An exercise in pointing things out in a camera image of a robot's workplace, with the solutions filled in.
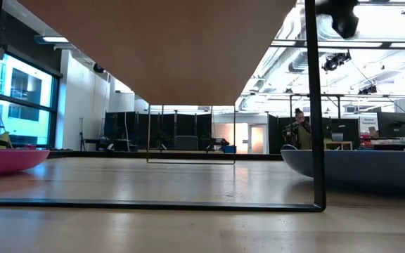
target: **person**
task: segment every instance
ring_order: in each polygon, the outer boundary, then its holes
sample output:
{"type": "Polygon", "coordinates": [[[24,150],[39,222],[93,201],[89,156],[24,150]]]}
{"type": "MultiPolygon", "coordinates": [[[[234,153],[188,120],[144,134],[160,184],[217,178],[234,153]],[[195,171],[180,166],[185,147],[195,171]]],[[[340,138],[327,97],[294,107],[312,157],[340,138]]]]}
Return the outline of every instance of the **person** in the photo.
{"type": "Polygon", "coordinates": [[[295,146],[300,150],[312,149],[312,130],[310,123],[304,117],[304,113],[296,108],[295,110],[296,122],[289,124],[285,127],[285,139],[288,144],[295,146]]]}

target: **wooden floor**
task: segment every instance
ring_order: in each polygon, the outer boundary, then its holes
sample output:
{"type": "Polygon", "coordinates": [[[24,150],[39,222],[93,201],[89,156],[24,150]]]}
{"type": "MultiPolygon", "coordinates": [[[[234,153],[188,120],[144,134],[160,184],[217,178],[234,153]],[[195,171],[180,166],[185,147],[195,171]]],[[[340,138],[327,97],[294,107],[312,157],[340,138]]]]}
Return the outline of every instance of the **wooden floor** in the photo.
{"type": "MultiPolygon", "coordinates": [[[[0,197],[312,202],[283,162],[48,160],[0,177],[0,197]]],[[[405,198],[328,191],[321,214],[0,209],[0,252],[405,252],[405,198]]]]}

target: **door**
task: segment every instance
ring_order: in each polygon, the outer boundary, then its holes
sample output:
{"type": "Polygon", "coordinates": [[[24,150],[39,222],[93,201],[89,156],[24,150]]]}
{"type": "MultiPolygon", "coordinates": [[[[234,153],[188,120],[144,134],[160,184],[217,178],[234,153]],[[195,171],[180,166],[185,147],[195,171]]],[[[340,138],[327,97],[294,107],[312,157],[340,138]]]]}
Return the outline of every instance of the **door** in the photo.
{"type": "Polygon", "coordinates": [[[248,154],[263,155],[268,153],[265,124],[249,124],[248,136],[248,154]]]}

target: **pink bowl chair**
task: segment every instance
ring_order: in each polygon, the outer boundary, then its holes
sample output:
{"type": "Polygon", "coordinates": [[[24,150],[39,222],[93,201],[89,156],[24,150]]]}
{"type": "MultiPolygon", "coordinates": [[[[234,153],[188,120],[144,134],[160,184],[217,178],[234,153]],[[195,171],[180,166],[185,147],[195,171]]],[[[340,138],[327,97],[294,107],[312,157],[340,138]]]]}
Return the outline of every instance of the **pink bowl chair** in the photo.
{"type": "Polygon", "coordinates": [[[0,175],[31,169],[46,160],[49,150],[0,149],[0,175]]]}

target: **table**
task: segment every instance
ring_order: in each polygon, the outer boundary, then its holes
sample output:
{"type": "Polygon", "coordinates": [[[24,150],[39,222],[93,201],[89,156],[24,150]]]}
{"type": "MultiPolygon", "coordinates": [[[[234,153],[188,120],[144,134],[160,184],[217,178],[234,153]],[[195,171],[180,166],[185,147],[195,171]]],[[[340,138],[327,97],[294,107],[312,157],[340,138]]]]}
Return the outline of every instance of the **table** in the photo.
{"type": "Polygon", "coordinates": [[[373,144],[374,150],[383,151],[404,151],[405,143],[383,143],[383,144],[373,144]]]}
{"type": "MultiPolygon", "coordinates": [[[[139,150],[139,153],[146,153],[147,150],[139,150]]],[[[149,153],[168,153],[168,154],[220,154],[223,155],[223,151],[205,151],[205,150],[149,150],[149,153]]]]}
{"type": "Polygon", "coordinates": [[[339,145],[341,150],[352,150],[352,141],[324,141],[325,150],[330,150],[328,147],[332,145],[339,145]]]}

